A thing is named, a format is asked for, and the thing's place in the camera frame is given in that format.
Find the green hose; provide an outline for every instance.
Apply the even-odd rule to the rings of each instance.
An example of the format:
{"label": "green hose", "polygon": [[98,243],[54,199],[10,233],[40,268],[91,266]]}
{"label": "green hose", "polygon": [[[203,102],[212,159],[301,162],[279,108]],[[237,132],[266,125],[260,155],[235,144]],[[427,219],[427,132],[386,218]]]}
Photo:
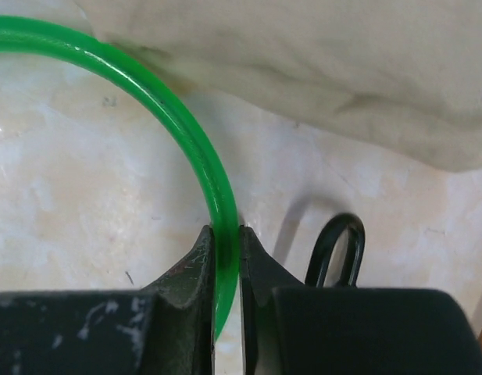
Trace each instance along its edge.
{"label": "green hose", "polygon": [[208,204],[216,240],[216,338],[237,287],[238,220],[227,174],[206,134],[181,101],[150,71],[120,50],[53,23],[0,16],[0,52],[51,56],[104,77],[147,108],[181,147]]}

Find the fabric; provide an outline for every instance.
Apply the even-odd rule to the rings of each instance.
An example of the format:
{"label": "fabric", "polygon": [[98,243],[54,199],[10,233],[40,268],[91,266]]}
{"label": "fabric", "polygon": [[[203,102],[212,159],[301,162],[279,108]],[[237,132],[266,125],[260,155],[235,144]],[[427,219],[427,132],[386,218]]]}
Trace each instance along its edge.
{"label": "fabric", "polygon": [[77,0],[95,36],[437,168],[482,167],[482,0]]}

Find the black cable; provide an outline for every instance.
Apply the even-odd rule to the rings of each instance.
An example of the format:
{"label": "black cable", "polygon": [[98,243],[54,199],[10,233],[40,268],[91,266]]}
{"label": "black cable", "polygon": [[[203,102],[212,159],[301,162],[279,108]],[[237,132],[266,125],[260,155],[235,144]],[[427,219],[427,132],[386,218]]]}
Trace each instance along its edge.
{"label": "black cable", "polygon": [[335,287],[355,287],[359,275],[360,263],[364,254],[366,233],[360,218],[353,213],[340,213],[333,217],[321,230],[313,248],[305,284],[313,287],[323,287],[329,262],[333,255],[338,238],[348,232],[348,243],[345,262],[341,275]]}

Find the green tube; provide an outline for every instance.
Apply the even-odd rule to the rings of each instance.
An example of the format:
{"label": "green tube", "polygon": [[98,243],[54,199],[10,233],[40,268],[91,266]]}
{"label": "green tube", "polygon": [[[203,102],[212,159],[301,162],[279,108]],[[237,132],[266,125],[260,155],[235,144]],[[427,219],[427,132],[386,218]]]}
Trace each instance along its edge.
{"label": "green tube", "polygon": [[237,287],[237,208],[225,169],[195,118],[139,62],[111,45],[67,27],[39,20],[0,16],[0,52],[46,55],[98,74],[136,98],[171,133],[195,171],[211,216],[216,239],[218,338]]}

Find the black loop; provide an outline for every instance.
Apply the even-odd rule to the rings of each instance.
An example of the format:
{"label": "black loop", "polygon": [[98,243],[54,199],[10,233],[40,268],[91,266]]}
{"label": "black loop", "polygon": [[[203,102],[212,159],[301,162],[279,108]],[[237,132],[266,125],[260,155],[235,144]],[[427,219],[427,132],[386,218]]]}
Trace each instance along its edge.
{"label": "black loop", "polygon": [[341,275],[335,287],[354,287],[357,284],[360,263],[364,254],[366,233],[360,218],[353,213],[340,213],[333,217],[317,238],[306,273],[305,284],[321,288],[338,238],[348,231],[347,251]]}

